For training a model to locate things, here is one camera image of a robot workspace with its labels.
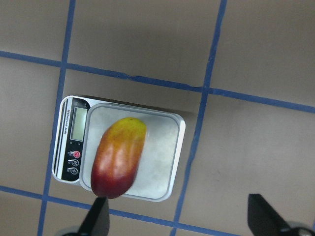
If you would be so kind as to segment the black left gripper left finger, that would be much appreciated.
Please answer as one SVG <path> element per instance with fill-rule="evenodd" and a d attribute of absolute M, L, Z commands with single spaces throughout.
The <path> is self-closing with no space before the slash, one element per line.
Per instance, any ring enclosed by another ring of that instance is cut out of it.
<path fill-rule="evenodd" d="M 78 235 L 107 236 L 110 229 L 109 204 L 107 197 L 96 198 L 83 223 Z"/>

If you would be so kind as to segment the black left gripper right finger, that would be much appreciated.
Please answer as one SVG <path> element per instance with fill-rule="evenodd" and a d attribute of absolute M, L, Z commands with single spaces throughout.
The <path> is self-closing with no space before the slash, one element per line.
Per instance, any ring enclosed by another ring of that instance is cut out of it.
<path fill-rule="evenodd" d="M 247 222 L 254 236 L 291 235 L 291 227 L 260 194 L 248 196 Z"/>

